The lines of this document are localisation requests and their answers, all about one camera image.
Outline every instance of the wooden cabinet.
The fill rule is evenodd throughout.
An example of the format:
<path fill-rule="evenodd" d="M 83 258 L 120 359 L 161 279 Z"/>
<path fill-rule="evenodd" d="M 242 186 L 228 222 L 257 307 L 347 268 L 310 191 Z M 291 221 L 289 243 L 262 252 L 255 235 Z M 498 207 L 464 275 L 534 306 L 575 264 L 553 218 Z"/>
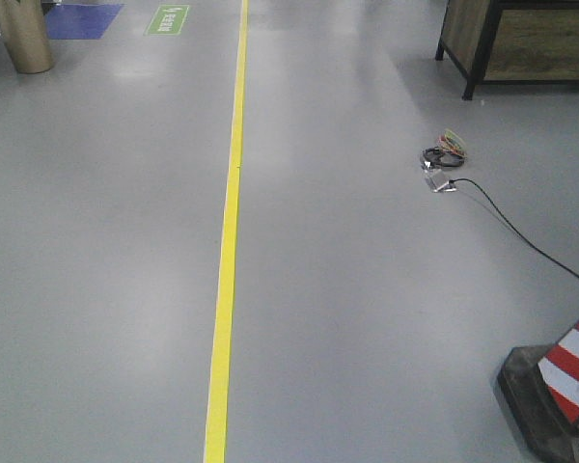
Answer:
<path fill-rule="evenodd" d="M 579 1 L 449 0 L 435 56 L 467 81 L 579 83 Z"/>

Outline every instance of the green floor sign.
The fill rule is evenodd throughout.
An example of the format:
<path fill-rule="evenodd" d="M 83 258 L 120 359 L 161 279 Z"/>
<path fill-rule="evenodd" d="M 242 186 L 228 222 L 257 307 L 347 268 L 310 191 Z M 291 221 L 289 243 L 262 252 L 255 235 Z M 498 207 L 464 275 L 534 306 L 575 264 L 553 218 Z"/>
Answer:
<path fill-rule="evenodd" d="M 161 5 L 156 9 L 147 36 L 177 36 L 189 12 L 189 5 Z"/>

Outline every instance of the cable connector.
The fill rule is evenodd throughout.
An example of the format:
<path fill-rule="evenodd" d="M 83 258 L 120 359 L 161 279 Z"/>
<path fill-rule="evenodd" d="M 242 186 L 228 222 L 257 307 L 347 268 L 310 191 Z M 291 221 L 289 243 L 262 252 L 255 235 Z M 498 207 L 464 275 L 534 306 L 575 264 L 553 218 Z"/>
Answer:
<path fill-rule="evenodd" d="M 433 193 L 456 191 L 456 187 L 441 169 L 425 170 L 425 181 Z"/>

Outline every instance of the red and white striped cone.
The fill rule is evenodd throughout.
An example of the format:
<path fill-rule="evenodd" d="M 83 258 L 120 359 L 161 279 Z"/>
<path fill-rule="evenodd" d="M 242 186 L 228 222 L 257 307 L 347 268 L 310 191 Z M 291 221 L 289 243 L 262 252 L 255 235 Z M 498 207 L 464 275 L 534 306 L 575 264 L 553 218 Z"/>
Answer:
<path fill-rule="evenodd" d="M 558 408 L 579 429 L 579 322 L 538 362 L 538 368 Z"/>

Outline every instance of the gold pillar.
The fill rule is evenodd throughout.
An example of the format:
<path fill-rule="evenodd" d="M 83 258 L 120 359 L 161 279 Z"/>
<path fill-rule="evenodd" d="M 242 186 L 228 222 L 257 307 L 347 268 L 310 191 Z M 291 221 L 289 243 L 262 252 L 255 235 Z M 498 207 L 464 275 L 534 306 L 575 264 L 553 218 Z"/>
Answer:
<path fill-rule="evenodd" d="M 54 66 L 41 0 L 0 0 L 0 35 L 17 72 L 35 74 Z"/>

